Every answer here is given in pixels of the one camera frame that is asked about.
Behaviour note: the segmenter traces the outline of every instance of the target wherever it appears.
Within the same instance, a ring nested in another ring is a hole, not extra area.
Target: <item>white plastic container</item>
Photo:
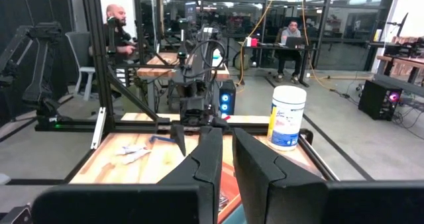
[[[221,53],[219,52],[219,49],[216,48],[213,51],[212,67],[217,67],[219,65],[219,63],[221,62],[222,59],[223,59],[223,57],[221,56]]]
[[[304,89],[291,85],[274,88],[268,126],[268,143],[272,148],[289,151],[296,147],[305,102]]]

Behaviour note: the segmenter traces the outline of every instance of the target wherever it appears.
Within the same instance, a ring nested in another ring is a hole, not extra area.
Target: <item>gray chair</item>
[[[89,32],[67,32],[66,37],[69,40],[71,45],[72,53],[74,54],[74,58],[76,64],[78,66],[78,82],[75,86],[74,95],[78,94],[80,90],[82,73],[85,72],[88,74],[87,84],[85,85],[84,91],[84,101],[88,101],[91,93],[91,83],[93,81],[93,75],[95,73],[95,69],[93,64],[91,63],[92,59],[88,53],[88,48],[90,45],[90,33]]]

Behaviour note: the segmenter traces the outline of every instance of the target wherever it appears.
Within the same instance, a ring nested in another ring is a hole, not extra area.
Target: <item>wooden table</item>
[[[413,84],[418,76],[419,70],[424,68],[424,58],[400,58],[396,56],[377,56],[377,59],[384,62],[384,66],[378,68],[379,74],[390,76],[394,64],[413,66],[408,78],[408,83]]]
[[[159,114],[178,120],[179,115]],[[144,113],[127,113],[123,120],[149,121]],[[267,123],[269,117],[263,116],[232,116],[232,123]],[[131,164],[123,164],[123,157],[117,156],[116,151],[121,146],[143,145],[151,135],[148,134],[122,134],[111,133],[102,142],[101,146],[93,153],[81,170],[74,176],[71,184],[155,184],[171,172],[184,159],[176,144],[157,140],[150,154],[138,159]],[[197,146],[198,135],[185,136],[185,146],[189,154]],[[265,136],[256,137],[266,144]],[[281,155],[295,160],[311,172],[320,173],[306,153],[297,146],[293,151],[277,151]],[[223,139],[223,162],[233,165],[232,136],[225,135]]]
[[[165,59],[165,61],[169,62],[169,63],[173,63],[174,61],[177,60],[177,54],[176,53],[171,53],[171,52],[160,52],[159,55]],[[195,59],[197,55],[193,55],[195,56],[193,59],[191,59],[189,61],[189,64],[192,63]],[[151,60],[149,60],[147,62],[147,64],[151,64],[151,65],[164,65],[162,61],[159,60],[159,58],[157,56],[155,56],[154,58],[152,58]],[[225,81],[230,79],[230,72],[228,71],[227,67],[225,67],[225,70],[218,70],[218,71],[212,71],[212,74],[215,74],[215,72],[217,72],[217,81]],[[160,76],[160,80],[169,80],[170,78],[172,78],[174,76],[175,72],[172,69],[169,68],[139,68],[137,70],[137,75],[143,79],[143,80],[148,80],[148,81],[152,81],[153,79],[156,79],[158,76]],[[154,83],[150,82],[147,85],[147,98],[148,98],[148,106],[149,108],[151,108],[152,110],[154,110],[155,108],[155,104],[154,102],[156,101],[156,92],[154,91]]]
[[[178,62],[177,60],[177,54],[172,52],[160,52],[159,55],[168,63],[170,64],[176,64]],[[197,55],[194,55],[195,57],[193,59],[189,60],[189,64],[191,64],[195,59]],[[151,65],[164,65],[164,63],[159,60],[157,56],[152,58],[147,62],[147,64]],[[157,76],[160,76],[161,74],[169,71],[169,68],[139,68],[137,70],[137,75],[142,78],[156,78]],[[218,70],[217,71],[217,80],[227,80],[230,78],[230,73],[227,68],[225,70]],[[174,75],[173,72],[168,72],[167,74],[164,74],[161,76],[162,79],[169,79]]]

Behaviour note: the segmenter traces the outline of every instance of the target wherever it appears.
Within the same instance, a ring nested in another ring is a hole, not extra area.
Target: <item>wooden tabletop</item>
[[[386,62],[390,62],[390,61],[392,61],[393,58],[391,56],[377,55],[377,59],[382,60],[382,61],[386,61]]]
[[[168,63],[170,64],[177,64],[177,54],[176,53],[172,53],[172,52],[160,52],[159,55]],[[193,60],[195,60],[196,57],[194,57],[193,59],[189,60],[189,64],[191,64],[193,62]],[[151,64],[151,65],[164,65],[162,61],[159,60],[159,58],[157,56],[155,56],[154,58],[152,58],[151,60],[149,60],[147,62],[147,64]],[[167,79],[167,78],[171,78],[174,73],[168,72],[171,69],[169,68],[139,68],[137,70],[137,75],[140,77],[151,77],[151,78],[155,78],[157,76],[161,76],[161,78]],[[227,80],[230,78],[230,73],[228,71],[227,68],[225,68],[225,70],[218,70],[217,71],[217,80]]]
[[[159,114],[178,120],[179,115]],[[127,113],[123,120],[149,121],[144,113]],[[232,123],[268,123],[269,117],[263,116],[232,116]],[[176,144],[156,141],[153,145],[148,143],[151,135],[148,134],[123,134],[111,133],[102,142],[101,146],[93,153],[90,159],[70,182],[72,184],[155,184],[171,172],[184,159]],[[197,146],[199,136],[185,136],[185,147],[189,154]],[[267,144],[265,136],[257,136],[263,144]],[[223,137],[223,162],[233,165],[233,149],[231,135]],[[143,146],[151,148],[151,153],[143,156],[131,164],[123,164],[124,156],[116,155],[122,146]],[[320,174],[318,169],[302,150],[300,146],[293,151],[277,151],[281,155],[293,160],[310,172]]]
[[[424,68],[424,58],[395,58],[393,62]]]
[[[415,66],[416,68],[424,68],[424,58],[397,58],[391,56],[381,56],[378,55],[377,59],[390,62],[393,60],[393,63],[403,64],[409,66]]]

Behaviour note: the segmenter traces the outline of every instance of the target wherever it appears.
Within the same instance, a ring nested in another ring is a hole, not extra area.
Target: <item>man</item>
[[[296,21],[290,21],[289,27],[285,30],[282,28],[278,31],[277,37],[276,37],[276,43],[282,43],[285,44],[288,37],[300,37],[300,31],[297,29],[297,22]],[[291,75],[291,82],[294,84],[299,83],[298,75],[300,73],[300,66],[301,66],[301,56],[298,51],[293,50],[278,50],[278,75],[277,75],[277,82],[281,82],[284,77],[284,65],[286,63],[286,60],[289,58],[291,60],[295,61],[295,69],[294,73]]]
[[[115,17],[119,20],[120,25],[123,27],[127,25],[126,18],[127,15],[125,13],[125,10],[120,5],[108,5],[106,8],[106,17],[107,19],[111,17]],[[105,32],[105,41],[106,41],[106,50],[109,45],[109,26],[107,23],[103,25],[103,29]],[[115,55],[115,61],[117,64],[123,63],[123,61],[130,56],[134,50],[136,49],[133,45],[133,43],[130,43],[126,40],[127,33],[123,29],[115,29],[115,46],[117,47],[117,53]],[[90,46],[89,47],[89,53],[91,56],[93,56],[93,49]]]
[[[127,25],[126,18],[127,15],[125,13],[125,10],[122,6],[119,5],[108,5],[106,8],[106,17],[107,19],[110,19],[111,17],[115,17],[119,20],[119,23],[122,27]],[[106,41],[106,50],[108,49],[109,45],[109,26],[107,23],[104,24],[104,33],[105,33],[105,41]],[[116,64],[121,64],[135,51],[134,43],[130,42],[129,39],[131,38],[130,35],[128,35],[123,29],[115,29],[115,46],[117,47],[117,53],[115,55],[115,62]],[[93,56],[93,49],[92,47],[89,47],[89,53],[91,56]],[[111,85],[112,89],[112,95],[113,97],[120,97],[121,94],[119,91]],[[130,92],[133,94],[136,94],[136,86],[132,85],[128,88]],[[123,109],[125,112],[140,112],[138,107],[136,107],[129,99],[126,97],[122,98],[122,104]]]

